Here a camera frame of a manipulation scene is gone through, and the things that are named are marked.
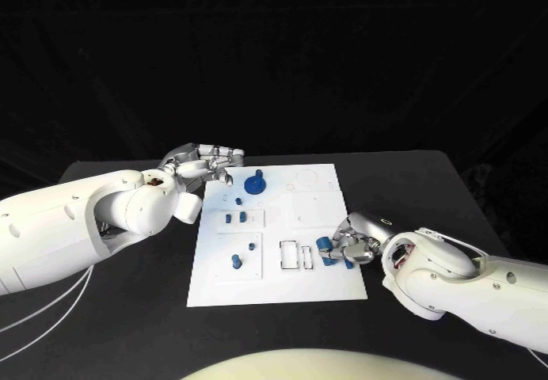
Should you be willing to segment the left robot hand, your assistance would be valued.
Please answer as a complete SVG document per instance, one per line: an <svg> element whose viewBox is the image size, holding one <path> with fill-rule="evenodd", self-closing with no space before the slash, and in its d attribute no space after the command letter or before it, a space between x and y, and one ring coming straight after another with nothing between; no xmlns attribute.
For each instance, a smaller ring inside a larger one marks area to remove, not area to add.
<svg viewBox="0 0 548 380"><path fill-rule="evenodd" d="M233 178L228 168L242 166L244 150L187 143L167 153L157 168L174 179L177 191L192 193L209 181L231 187Z"/></svg>

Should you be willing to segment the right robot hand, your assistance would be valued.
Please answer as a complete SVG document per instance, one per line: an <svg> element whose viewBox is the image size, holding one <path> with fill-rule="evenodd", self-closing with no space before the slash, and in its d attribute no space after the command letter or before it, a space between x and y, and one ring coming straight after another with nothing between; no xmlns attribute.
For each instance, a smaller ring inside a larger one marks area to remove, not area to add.
<svg viewBox="0 0 548 380"><path fill-rule="evenodd" d="M353 212L340 222L332 237L320 237L316 247L324 266L343 261L347 266L368 264L383 253L394 236L405 229L388 219Z"/></svg>

